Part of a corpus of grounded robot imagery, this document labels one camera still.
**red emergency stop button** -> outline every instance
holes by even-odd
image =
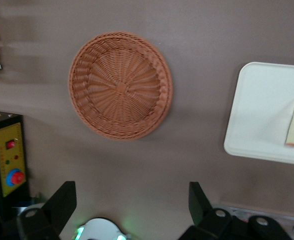
[[[8,142],[6,142],[6,148],[7,149],[12,149],[15,147],[15,141],[14,140],[10,140]]]
[[[24,180],[24,177],[25,177],[25,175],[24,175],[23,172],[21,172],[21,171],[17,171],[17,172],[15,172],[15,173],[12,175],[10,181],[11,181],[12,184],[15,184],[15,185],[16,185],[16,184],[21,184],[22,181]]]

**white plate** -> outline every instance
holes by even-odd
[[[239,73],[224,149],[294,164],[294,147],[285,145],[293,112],[294,65],[248,63]]]

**brown wall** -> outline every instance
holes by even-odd
[[[174,95],[154,132],[101,137],[75,113],[68,75],[98,34],[129,31],[170,67]],[[294,65],[294,1],[0,0],[0,111],[23,114],[31,191],[75,180],[62,239],[108,217],[137,240],[174,240],[192,223],[189,181],[212,203],[294,216],[294,165],[228,155],[225,132],[240,69]]]

